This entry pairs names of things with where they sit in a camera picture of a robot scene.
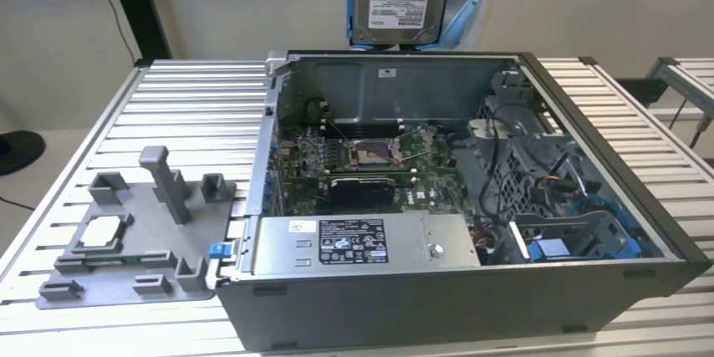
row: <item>hard drive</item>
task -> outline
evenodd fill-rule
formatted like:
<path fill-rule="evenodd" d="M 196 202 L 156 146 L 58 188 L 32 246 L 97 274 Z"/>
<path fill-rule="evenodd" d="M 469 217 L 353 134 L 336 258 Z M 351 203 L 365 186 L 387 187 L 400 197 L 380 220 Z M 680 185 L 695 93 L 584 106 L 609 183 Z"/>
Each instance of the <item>hard drive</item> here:
<path fill-rule="evenodd" d="M 439 40 L 445 0 L 348 0 L 355 45 L 424 45 Z"/>

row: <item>white wall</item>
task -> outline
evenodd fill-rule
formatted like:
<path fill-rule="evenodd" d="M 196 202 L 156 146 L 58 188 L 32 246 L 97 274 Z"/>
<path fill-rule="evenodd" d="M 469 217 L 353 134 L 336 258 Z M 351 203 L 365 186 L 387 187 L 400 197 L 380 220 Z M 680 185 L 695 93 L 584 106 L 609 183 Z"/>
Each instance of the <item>white wall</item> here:
<path fill-rule="evenodd" d="M 615 76 L 714 54 L 714 0 L 492 0 L 487 13 L 479 49 L 592 56 Z"/>
<path fill-rule="evenodd" d="M 177 58 L 343 48 L 344 0 L 156 0 Z M 479 48 L 592 55 L 615 75 L 714 54 L 714 0 L 492 0 Z M 0 0 L 0 130 L 88 127 L 130 67 L 105 0 Z"/>
<path fill-rule="evenodd" d="M 130 65 L 105 0 L 0 0 L 0 130 L 88 127 Z"/>
<path fill-rule="evenodd" d="M 154 0 L 174 58 L 345 48 L 344 0 Z"/>

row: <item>blue latch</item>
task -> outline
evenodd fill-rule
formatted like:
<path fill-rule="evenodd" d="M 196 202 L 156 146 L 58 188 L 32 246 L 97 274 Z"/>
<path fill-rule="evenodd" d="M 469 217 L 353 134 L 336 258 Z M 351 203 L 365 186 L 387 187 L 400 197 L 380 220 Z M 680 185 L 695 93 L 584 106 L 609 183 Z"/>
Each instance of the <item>blue latch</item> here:
<path fill-rule="evenodd" d="M 233 243 L 230 242 L 214 242 L 208 249 L 208 257 L 210 259 L 230 258 L 233 255 Z"/>

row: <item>slotted metal surface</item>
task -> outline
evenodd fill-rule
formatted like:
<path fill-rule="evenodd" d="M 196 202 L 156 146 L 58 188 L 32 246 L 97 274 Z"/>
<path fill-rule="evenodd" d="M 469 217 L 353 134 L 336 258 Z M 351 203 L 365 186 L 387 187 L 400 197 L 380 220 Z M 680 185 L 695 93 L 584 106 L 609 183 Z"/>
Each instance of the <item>slotted metal surface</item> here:
<path fill-rule="evenodd" d="M 543 59 L 543 63 L 714 258 L 714 174 L 596 66 L 577 59 Z M 93 174 L 118 170 L 128 181 L 149 180 L 134 162 L 144 145 L 169 148 L 169 162 L 180 166 L 186 180 L 220 171 L 238 181 L 228 237 L 240 236 L 262 79 L 261 63 L 170 61 L 133 72 L 0 260 L 0 351 L 72 356 L 244 353 L 216 298 L 50 311 L 37 310 L 33 298 L 85 213 L 90 200 L 85 186 Z M 643 300 L 596 334 L 313 355 L 712 355 L 712 321 L 714 271 L 708 271 L 675 296 Z"/>

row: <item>black cord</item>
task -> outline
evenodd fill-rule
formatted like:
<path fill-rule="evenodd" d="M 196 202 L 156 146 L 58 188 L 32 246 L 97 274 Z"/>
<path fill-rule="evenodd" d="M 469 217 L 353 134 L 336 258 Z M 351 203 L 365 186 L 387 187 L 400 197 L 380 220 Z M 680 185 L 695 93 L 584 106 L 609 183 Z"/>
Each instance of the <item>black cord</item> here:
<path fill-rule="evenodd" d="M 699 136 L 702 135 L 702 131 L 698 130 L 696 133 L 694 133 L 694 137 L 691 138 L 690 148 L 694 149 L 696 146 L 696 143 L 699 142 Z"/>
<path fill-rule="evenodd" d="M 673 127 L 673 124 L 676 123 L 676 119 L 679 118 L 679 114 L 682 113 L 682 109 L 686 104 L 687 104 L 687 99 L 684 98 L 682 101 L 682 104 L 679 105 L 679 109 L 676 109 L 676 113 L 673 114 L 673 117 L 671 118 L 669 130 L 671 130 L 671 127 Z"/>
<path fill-rule="evenodd" d="M 133 56 L 132 48 L 129 47 L 129 43 L 125 41 L 124 30 L 121 29 L 121 24 L 118 22 L 118 13 L 116 11 L 116 7 L 113 6 L 112 0 L 106 0 L 106 2 L 109 3 L 109 6 L 112 7 L 113 21 L 116 22 L 116 28 L 118 30 L 118 35 L 121 36 L 121 41 L 124 42 L 125 50 L 128 51 L 128 53 L 129 53 L 129 55 L 132 57 L 132 64 L 133 64 L 133 62 L 136 61 L 136 56 Z"/>
<path fill-rule="evenodd" d="M 8 204 L 14 205 L 16 207 L 21 207 L 21 208 L 24 208 L 24 209 L 26 209 L 29 211 L 34 211 L 33 207 L 28 207 L 26 205 L 18 203 L 18 202 L 8 200 L 6 198 L 0 197 L 0 201 L 1 202 L 6 202 Z"/>
<path fill-rule="evenodd" d="M 492 124 L 492 115 L 485 120 L 485 126 L 488 126 L 488 121 Z M 499 147 L 500 147 L 499 140 L 500 140 L 499 139 L 499 131 L 496 130 L 495 125 L 492 125 L 491 165 L 488 166 L 488 172 L 485 174 L 485 181 L 483 182 L 483 186 L 480 187 L 479 207 L 480 207 L 480 210 L 483 211 L 483 213 L 485 213 L 485 216 L 491 218 L 491 221 L 496 225 L 499 225 L 501 223 L 500 217 L 497 215 L 497 210 L 496 210 L 496 213 L 492 213 L 485 209 L 484 199 L 485 199 L 485 191 L 488 190 L 488 185 L 491 184 L 492 176 L 495 175 L 495 166 L 499 163 Z"/>
<path fill-rule="evenodd" d="M 569 154 L 567 152 L 563 152 L 560 155 L 560 159 L 555 162 L 553 167 L 549 168 L 549 171 L 547 172 L 548 176 L 557 176 L 557 169 L 560 169 L 560 166 L 563 163 L 565 163 L 565 160 L 568 159 Z"/>

